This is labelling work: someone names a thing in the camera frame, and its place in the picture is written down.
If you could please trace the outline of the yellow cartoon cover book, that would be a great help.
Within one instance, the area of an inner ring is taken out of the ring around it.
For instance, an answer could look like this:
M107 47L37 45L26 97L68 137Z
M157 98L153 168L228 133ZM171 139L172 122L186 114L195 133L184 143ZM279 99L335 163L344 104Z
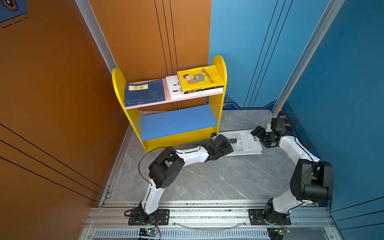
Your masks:
M183 92L224 86L225 84L216 66L178 71L177 76Z

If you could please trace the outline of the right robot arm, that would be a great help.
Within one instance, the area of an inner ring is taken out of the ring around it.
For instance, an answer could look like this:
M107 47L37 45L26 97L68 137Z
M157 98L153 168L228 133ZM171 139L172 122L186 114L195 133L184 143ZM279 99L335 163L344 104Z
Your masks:
M265 204L262 214L267 225L282 224L290 213L306 204L327 202L333 194L333 165L309 152L293 133L286 130L285 120L273 118L267 130L256 127L251 134L265 148L279 147L295 164L290 189Z

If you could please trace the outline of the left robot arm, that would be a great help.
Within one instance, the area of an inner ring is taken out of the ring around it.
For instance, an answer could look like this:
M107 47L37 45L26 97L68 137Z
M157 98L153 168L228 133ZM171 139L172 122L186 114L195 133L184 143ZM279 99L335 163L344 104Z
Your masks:
M215 161L233 153L230 140L224 135L212 134L210 139L203 140L191 149L176 150L163 147L163 151L149 165L149 183L144 199L136 208L124 215L129 218L130 226L167 225L166 213L160 210L159 203L165 188L169 187L184 167L197 163Z

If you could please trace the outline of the white book with brown bars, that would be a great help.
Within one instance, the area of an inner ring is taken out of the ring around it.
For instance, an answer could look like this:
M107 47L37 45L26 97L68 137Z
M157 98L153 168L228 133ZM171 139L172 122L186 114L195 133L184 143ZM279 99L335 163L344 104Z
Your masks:
M194 93L184 94L178 76L174 75L166 77L166 81L169 90L169 96L172 101L208 97L211 95L221 94L223 92L223 87L220 87L217 89L203 90Z

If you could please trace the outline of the grey white photo book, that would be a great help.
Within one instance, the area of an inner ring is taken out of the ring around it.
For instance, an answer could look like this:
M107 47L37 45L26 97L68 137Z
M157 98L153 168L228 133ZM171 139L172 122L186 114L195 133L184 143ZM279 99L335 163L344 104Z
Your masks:
M251 134L252 130L221 132L231 143L233 152L228 156L260 155L262 145L257 137Z

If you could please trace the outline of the black book with orange title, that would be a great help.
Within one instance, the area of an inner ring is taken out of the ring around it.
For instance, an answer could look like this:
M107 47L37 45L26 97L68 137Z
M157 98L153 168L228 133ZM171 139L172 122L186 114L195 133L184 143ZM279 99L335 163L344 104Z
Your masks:
M213 90L214 92L217 92L217 91L220 92L220 91L222 91L223 88L224 88L223 86L217 86L217 87L211 87L211 88L206 88L206 89L190 90L190 91L183 92L183 94L192 94L192 93L211 91L211 90Z

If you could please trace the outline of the dark blue book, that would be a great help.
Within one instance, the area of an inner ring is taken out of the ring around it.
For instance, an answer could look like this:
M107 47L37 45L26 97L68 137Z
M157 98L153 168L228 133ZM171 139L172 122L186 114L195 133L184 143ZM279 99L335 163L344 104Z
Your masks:
M166 100L163 80L144 84L126 84L125 107L145 105Z

